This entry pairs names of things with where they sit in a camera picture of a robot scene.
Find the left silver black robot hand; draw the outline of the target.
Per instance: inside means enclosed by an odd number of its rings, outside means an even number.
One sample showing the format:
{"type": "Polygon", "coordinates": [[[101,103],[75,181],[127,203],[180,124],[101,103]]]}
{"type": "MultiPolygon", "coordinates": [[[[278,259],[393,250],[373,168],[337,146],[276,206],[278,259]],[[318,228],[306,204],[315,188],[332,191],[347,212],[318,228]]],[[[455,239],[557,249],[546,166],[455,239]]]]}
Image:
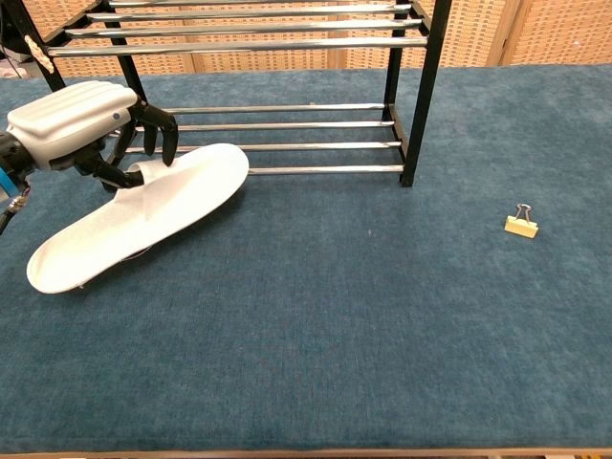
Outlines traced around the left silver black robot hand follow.
{"type": "Polygon", "coordinates": [[[35,169],[75,168],[93,176],[107,191],[143,184],[142,174],[119,169],[140,124],[144,152],[154,153],[163,134],[163,162],[176,155],[179,129],[173,115],[141,98],[133,89],[109,81],[67,86],[7,114],[1,133],[1,198],[25,191],[35,169]]]}

